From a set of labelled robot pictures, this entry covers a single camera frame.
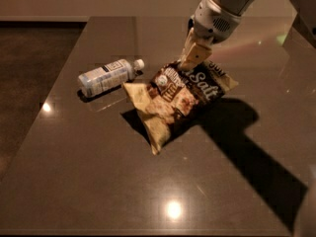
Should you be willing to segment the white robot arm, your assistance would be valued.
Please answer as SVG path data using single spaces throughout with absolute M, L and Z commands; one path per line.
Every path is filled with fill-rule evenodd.
M 316 0 L 201 0 L 189 19 L 179 60 L 185 71 L 211 56 L 212 47 L 227 40 L 243 16 L 285 16 L 295 13 L 294 26 L 310 42 L 316 40 Z

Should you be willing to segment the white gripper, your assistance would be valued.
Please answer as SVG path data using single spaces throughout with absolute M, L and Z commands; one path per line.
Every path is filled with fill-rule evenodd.
M 211 49 L 196 44 L 197 37 L 213 43 L 223 42 L 240 22 L 239 15 L 222 8 L 214 0 L 201 0 L 193 14 L 194 28 L 188 32 L 178 67 L 189 71 L 210 57 Z

